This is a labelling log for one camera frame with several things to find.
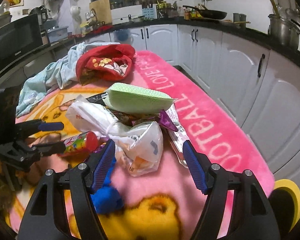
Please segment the electric kettle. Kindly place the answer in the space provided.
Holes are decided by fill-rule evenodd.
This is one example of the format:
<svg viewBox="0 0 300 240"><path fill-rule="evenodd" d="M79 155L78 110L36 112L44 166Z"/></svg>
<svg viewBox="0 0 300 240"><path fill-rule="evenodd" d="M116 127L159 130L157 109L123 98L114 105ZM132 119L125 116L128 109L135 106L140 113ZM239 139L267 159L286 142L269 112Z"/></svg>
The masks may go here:
<svg viewBox="0 0 300 240"><path fill-rule="evenodd" d="M43 5L41 5L40 7L33 8L30 11L30 15L33 14L37 14L39 25L43 25L48 19L47 9Z"/></svg>

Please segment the blue crumpled wrapper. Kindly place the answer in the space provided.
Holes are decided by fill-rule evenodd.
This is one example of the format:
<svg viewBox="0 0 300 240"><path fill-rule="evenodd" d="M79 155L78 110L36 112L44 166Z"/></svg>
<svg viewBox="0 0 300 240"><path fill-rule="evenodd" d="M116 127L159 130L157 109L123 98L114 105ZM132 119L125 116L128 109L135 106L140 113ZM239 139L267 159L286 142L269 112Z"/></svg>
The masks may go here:
<svg viewBox="0 0 300 240"><path fill-rule="evenodd" d="M90 195L97 214L112 213L124 206L120 193L111 185L111 175L115 164L116 159L113 158L102 187Z"/></svg>

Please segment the wooden cutting board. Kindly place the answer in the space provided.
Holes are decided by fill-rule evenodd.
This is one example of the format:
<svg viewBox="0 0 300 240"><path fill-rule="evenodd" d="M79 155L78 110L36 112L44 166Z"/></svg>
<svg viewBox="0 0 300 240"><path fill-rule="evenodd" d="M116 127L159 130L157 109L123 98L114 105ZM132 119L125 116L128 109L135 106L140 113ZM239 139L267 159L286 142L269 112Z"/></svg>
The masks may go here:
<svg viewBox="0 0 300 240"><path fill-rule="evenodd" d="M90 2L89 9L94 13L97 22L112 24L110 0L96 0Z"/></svg>

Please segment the red patterned cloth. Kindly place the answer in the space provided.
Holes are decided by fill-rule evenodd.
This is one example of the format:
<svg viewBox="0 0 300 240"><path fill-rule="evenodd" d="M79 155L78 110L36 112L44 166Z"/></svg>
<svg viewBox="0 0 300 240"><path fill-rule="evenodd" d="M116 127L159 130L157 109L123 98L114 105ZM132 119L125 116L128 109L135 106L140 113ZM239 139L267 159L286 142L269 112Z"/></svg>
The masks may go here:
<svg viewBox="0 0 300 240"><path fill-rule="evenodd" d="M81 84L94 79L121 81L133 69L135 49L129 44L99 46L84 53L76 63L76 76Z"/></svg>

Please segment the white kitchen cabinets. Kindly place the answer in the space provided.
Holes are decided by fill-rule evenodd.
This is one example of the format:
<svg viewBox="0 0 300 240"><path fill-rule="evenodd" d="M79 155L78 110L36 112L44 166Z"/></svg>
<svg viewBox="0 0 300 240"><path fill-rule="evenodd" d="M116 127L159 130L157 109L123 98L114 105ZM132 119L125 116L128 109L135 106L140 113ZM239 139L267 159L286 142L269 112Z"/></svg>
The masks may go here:
<svg viewBox="0 0 300 240"><path fill-rule="evenodd" d="M185 41L190 77L153 53L125 82L175 98L191 140L224 168L270 171L300 189L300 68L237 36L203 34L197 46Z"/></svg>

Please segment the red colourful snack tube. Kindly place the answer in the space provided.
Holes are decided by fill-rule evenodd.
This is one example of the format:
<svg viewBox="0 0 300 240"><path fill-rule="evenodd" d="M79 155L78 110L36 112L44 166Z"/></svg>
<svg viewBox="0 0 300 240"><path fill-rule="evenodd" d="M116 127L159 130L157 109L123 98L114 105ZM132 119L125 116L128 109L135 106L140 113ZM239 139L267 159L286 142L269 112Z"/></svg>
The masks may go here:
<svg viewBox="0 0 300 240"><path fill-rule="evenodd" d="M92 131L70 137L65 139L63 142L65 144L65 150L63 153L58 154L60 157L69 157L81 153L91 153L99 146L98 138Z"/></svg>

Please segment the black microwave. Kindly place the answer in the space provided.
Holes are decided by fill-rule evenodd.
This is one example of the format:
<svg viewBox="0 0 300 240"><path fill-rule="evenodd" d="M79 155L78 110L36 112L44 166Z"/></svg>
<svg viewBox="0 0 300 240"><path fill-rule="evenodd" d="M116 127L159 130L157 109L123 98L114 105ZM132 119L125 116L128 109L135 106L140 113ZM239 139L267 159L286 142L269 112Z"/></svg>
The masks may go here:
<svg viewBox="0 0 300 240"><path fill-rule="evenodd" d="M15 60L42 45L37 14L4 25L0 28L0 73Z"/></svg>

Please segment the light blue cloth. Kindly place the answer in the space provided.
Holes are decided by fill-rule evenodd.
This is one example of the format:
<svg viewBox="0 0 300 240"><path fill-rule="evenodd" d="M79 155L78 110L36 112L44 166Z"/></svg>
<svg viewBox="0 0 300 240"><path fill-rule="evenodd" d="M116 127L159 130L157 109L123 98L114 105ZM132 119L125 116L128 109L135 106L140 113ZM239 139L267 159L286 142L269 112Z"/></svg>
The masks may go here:
<svg viewBox="0 0 300 240"><path fill-rule="evenodd" d="M76 64L84 53L100 46L112 44L112 42L93 42L90 44L82 42L74 45L69 49L66 56L56 62L51 62L34 77L28 78L20 91L15 116L19 118L30 113L47 94L57 88L64 89L72 82L76 82Z"/></svg>

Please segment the pink cartoon blanket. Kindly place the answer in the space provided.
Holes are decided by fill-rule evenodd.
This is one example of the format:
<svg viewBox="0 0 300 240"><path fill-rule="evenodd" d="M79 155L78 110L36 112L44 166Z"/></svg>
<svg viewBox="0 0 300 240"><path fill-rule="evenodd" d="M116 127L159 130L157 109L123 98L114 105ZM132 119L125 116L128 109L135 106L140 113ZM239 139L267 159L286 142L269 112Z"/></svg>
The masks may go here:
<svg viewBox="0 0 300 240"><path fill-rule="evenodd" d="M129 45L84 53L77 85L18 123L31 146L65 150L20 172L4 221L19 239L279 239L274 177L236 123L158 55Z"/></svg>

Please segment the yellow rimmed trash bin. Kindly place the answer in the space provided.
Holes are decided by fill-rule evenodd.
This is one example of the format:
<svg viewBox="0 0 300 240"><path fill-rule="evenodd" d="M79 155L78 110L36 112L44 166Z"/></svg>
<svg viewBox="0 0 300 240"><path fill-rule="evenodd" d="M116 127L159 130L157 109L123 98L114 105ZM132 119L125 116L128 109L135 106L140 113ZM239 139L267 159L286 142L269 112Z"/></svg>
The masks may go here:
<svg viewBox="0 0 300 240"><path fill-rule="evenodd" d="M300 189L292 180L277 180L268 200L284 238L300 219Z"/></svg>

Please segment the black wok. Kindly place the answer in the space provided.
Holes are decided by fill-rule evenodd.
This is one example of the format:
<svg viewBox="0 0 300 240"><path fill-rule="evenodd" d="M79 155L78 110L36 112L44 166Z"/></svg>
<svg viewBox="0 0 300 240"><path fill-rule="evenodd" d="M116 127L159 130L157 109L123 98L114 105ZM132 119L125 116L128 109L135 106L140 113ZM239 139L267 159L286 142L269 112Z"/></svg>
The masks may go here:
<svg viewBox="0 0 300 240"><path fill-rule="evenodd" d="M199 12L199 14L202 17L210 18L210 19L213 19L213 20L223 20L227 16L226 12L218 11L218 10L199 9L197 7L192 7L192 6L189 6L189 5L183 5L183 8L193 9L193 10Z"/></svg>

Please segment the purple candy wrapper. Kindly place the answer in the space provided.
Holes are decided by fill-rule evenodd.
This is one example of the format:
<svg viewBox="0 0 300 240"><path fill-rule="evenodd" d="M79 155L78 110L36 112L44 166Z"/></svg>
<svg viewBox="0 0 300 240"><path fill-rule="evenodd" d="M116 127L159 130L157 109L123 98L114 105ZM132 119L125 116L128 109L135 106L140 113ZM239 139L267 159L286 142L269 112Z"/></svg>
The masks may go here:
<svg viewBox="0 0 300 240"><path fill-rule="evenodd" d="M170 117L168 116L165 110L161 110L158 114L150 114L146 117L136 119L132 121L132 125L135 126L143 122L150 122L150 121L157 122L161 128L165 128L174 132L178 131L178 128L170 119Z"/></svg>

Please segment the black green snack wrapper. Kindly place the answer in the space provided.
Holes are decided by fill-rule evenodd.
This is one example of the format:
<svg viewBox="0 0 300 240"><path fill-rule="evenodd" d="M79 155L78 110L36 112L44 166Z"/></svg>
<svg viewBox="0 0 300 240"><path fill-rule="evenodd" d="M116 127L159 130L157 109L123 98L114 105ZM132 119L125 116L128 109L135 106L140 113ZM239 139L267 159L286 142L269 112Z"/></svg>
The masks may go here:
<svg viewBox="0 0 300 240"><path fill-rule="evenodd" d="M100 94L92 95L92 96L86 98L86 100L89 103L99 104L99 105L102 105L102 106L106 107L106 104L105 104L104 100L107 98L107 96L108 96L108 93L103 92L103 93L100 93Z"/></svg>

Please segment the steel stock pot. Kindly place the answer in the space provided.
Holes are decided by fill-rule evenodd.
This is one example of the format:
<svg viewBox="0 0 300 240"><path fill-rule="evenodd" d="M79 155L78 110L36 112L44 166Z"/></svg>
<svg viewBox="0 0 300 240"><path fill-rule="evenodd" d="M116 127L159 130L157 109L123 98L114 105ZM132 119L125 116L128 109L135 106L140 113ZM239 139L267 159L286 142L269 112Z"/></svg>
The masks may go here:
<svg viewBox="0 0 300 240"><path fill-rule="evenodd" d="M287 19L274 14L268 15L270 20L268 35L280 45L298 50L300 41L300 24L293 19Z"/></svg>

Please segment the green mesh sponge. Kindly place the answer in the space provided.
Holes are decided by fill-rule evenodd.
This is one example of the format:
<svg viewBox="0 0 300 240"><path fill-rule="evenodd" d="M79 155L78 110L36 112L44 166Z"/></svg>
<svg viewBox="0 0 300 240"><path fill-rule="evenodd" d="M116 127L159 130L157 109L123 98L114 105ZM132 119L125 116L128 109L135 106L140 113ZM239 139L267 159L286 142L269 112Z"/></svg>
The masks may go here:
<svg viewBox="0 0 300 240"><path fill-rule="evenodd" d="M128 114L157 114L168 110L174 103L166 93L116 82L106 90L105 105Z"/></svg>

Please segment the small steel cup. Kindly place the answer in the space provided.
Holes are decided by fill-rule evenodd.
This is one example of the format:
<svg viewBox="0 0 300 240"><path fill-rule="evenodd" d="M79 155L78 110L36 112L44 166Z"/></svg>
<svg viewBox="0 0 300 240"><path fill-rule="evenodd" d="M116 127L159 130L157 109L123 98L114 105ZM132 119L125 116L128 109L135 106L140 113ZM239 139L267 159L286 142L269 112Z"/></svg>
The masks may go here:
<svg viewBox="0 0 300 240"><path fill-rule="evenodd" d="M246 19L247 19L247 16L245 14L233 13L233 22L234 23L245 22Z"/></svg>

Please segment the white plastic bag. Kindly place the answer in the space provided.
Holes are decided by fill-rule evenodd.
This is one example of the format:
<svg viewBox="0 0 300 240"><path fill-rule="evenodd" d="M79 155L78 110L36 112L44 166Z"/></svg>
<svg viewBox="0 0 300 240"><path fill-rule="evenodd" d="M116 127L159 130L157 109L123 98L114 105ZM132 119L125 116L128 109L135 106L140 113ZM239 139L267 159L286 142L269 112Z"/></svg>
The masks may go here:
<svg viewBox="0 0 300 240"><path fill-rule="evenodd" d="M164 149L164 138L157 122L129 127L109 109L89 103L81 95L69 106L65 116L78 131L92 131L99 139L113 140L116 161L131 176L157 171Z"/></svg>

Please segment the blue utensil holder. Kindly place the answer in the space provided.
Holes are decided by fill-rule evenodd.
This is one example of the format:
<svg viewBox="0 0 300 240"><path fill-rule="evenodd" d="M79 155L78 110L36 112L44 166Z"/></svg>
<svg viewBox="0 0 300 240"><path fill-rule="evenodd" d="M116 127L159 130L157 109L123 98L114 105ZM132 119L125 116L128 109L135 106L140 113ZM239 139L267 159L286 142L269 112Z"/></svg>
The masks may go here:
<svg viewBox="0 0 300 240"><path fill-rule="evenodd" d="M142 8L142 15L147 19L157 19L157 6L153 4L152 7Z"/></svg>

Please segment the white printed wrapper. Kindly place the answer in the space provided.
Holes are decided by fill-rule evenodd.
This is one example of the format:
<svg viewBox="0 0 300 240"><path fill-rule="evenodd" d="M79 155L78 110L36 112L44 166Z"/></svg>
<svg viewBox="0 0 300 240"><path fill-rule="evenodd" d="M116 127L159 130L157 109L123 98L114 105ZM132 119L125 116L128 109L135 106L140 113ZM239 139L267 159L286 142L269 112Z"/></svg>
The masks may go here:
<svg viewBox="0 0 300 240"><path fill-rule="evenodd" d="M170 137L170 145L178 158L179 164L185 168L188 168L185 158L183 156L183 143L189 140L189 137L185 131L185 128L183 128L183 126L179 122L179 116L174 104L166 111L166 113L177 128L176 132L172 130L167 131Z"/></svg>

